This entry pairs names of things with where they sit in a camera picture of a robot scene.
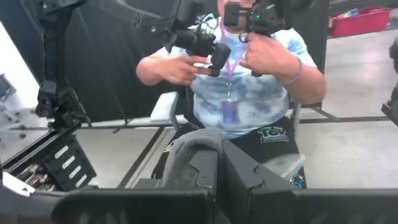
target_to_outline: white wall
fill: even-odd
[[[36,107],[39,84],[0,21],[0,73],[3,72],[17,90],[7,100],[9,110]]]

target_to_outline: bracelet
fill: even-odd
[[[287,81],[287,82],[280,83],[280,84],[289,85],[289,84],[293,83],[294,81],[298,80],[301,77],[301,74],[303,73],[303,63],[302,63],[302,61],[299,58],[297,58],[297,60],[298,60],[298,65],[299,65],[297,75],[294,76],[294,78],[291,81]]]

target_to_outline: red container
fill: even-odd
[[[341,37],[385,30],[390,11],[391,9],[385,7],[372,7],[360,9],[359,15],[353,17],[339,18],[339,15],[335,15],[331,18],[329,34]]]

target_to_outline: tie-dye t-shirt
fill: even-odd
[[[221,19],[209,20],[202,28],[217,36],[216,42],[221,42]],[[231,49],[229,63],[231,67],[239,60],[244,43],[238,39],[238,34],[225,32],[223,42]],[[294,30],[281,30],[272,35],[303,63],[316,66],[307,52],[301,36]],[[185,54],[184,49],[173,47],[168,53],[160,49],[164,55]],[[219,77],[197,74],[197,79],[191,85],[194,92],[193,114],[207,128],[218,128],[227,139],[237,138],[262,126],[275,123],[285,116],[289,108],[289,98],[286,89],[272,75],[254,77],[247,68],[236,66],[232,75],[231,96],[237,99],[238,123],[223,122],[221,105],[228,99],[228,74],[226,66]]]

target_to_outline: black backdrop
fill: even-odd
[[[159,49],[160,44],[148,38],[144,30],[137,30],[130,22],[100,9],[102,1],[113,2],[88,0],[73,15],[67,30],[67,78],[92,122],[149,116],[160,94],[175,89],[167,83],[146,87],[135,76],[138,61]],[[216,13],[216,0],[207,1],[206,12]],[[41,81],[41,31],[31,2],[1,0],[0,20],[36,79]],[[169,14],[173,2],[126,1],[161,16]],[[296,30],[321,71],[325,68],[328,5],[328,1],[317,1],[295,20]]]

